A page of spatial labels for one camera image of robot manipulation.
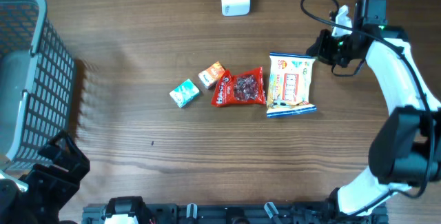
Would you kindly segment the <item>orange small box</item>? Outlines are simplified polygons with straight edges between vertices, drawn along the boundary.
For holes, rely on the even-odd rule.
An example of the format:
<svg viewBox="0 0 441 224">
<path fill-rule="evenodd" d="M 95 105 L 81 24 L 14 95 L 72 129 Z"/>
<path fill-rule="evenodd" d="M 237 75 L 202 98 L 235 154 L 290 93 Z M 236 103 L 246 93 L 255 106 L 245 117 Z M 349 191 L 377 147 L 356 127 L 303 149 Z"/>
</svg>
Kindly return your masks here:
<svg viewBox="0 0 441 224">
<path fill-rule="evenodd" d="M 225 73 L 224 67 L 217 61 L 198 74 L 201 83 L 206 89 L 210 89 Z"/>
</svg>

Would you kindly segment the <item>grey plastic basket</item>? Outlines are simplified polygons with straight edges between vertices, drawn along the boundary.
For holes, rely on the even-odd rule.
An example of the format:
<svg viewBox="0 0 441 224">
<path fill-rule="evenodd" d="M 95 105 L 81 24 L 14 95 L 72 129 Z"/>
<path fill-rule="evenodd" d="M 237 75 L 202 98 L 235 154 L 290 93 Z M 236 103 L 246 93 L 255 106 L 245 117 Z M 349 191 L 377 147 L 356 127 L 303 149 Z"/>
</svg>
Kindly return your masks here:
<svg viewBox="0 0 441 224">
<path fill-rule="evenodd" d="M 2 170 L 50 164 L 38 151 L 68 127 L 75 76 L 46 0 L 1 0 Z"/>
</svg>

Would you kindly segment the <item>red candy bag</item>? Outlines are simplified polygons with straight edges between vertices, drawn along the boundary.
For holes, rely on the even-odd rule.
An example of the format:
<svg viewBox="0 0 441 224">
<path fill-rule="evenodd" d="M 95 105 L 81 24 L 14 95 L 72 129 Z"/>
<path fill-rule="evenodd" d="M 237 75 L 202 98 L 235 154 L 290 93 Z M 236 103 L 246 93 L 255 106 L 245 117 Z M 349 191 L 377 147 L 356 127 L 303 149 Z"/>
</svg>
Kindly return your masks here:
<svg viewBox="0 0 441 224">
<path fill-rule="evenodd" d="M 211 104 L 215 107 L 227 105 L 266 104 L 263 68 L 232 75 L 226 70 L 218 80 Z"/>
</svg>

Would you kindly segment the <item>yellow snack bag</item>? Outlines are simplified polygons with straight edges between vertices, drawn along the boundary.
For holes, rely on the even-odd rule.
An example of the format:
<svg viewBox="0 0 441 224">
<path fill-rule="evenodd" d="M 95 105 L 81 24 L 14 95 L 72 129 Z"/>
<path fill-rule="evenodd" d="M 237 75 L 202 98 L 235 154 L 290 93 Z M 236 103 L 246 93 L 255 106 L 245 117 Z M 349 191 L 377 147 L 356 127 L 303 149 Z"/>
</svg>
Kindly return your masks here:
<svg viewBox="0 0 441 224">
<path fill-rule="evenodd" d="M 307 55 L 272 52 L 267 90 L 267 117 L 277 118 L 316 111 L 309 102 L 315 59 Z"/>
</svg>

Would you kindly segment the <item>teal small box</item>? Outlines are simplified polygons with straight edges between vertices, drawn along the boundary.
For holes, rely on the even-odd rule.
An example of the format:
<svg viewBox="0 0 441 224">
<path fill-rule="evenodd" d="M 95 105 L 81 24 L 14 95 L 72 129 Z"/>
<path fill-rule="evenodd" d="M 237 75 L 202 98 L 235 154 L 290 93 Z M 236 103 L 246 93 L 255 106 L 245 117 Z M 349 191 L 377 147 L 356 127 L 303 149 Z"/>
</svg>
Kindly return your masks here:
<svg viewBox="0 0 441 224">
<path fill-rule="evenodd" d="M 170 96 L 179 108 L 183 108 L 200 93 L 201 91 L 196 87 L 196 85 L 190 79 L 187 79 L 173 89 L 170 92 Z"/>
</svg>

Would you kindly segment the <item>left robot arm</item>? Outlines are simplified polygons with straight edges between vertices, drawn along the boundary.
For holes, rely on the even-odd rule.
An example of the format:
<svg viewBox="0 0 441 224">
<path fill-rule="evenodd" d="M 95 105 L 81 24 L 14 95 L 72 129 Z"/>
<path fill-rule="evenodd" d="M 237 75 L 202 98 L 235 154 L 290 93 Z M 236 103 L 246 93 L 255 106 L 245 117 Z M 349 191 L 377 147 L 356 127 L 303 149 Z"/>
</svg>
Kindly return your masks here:
<svg viewBox="0 0 441 224">
<path fill-rule="evenodd" d="M 38 155 L 52 165 L 35 164 L 21 176 L 19 180 L 28 186 L 26 191 L 11 179 L 1 180 L 2 223 L 62 223 L 59 211 L 79 191 L 81 180 L 90 171 L 89 159 L 65 130 L 40 148 Z M 127 196 L 85 208 L 82 222 L 153 224 L 156 219 L 140 196 Z"/>
</svg>

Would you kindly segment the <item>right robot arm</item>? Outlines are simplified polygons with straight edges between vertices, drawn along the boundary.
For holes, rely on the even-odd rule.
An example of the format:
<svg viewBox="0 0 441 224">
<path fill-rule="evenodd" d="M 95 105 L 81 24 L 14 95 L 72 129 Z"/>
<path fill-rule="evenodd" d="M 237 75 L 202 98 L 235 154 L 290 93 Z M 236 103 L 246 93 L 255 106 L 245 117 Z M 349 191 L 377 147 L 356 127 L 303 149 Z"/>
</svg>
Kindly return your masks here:
<svg viewBox="0 0 441 224">
<path fill-rule="evenodd" d="M 336 222 L 370 215 L 396 194 L 420 198 L 430 182 L 440 180 L 440 101 L 425 84 L 407 33 L 389 26 L 386 0 L 357 0 L 353 18 L 341 7 L 325 21 L 306 53 L 335 68 L 354 59 L 375 74 L 389 117 L 369 148 L 368 166 L 352 182 L 334 192 Z"/>
</svg>

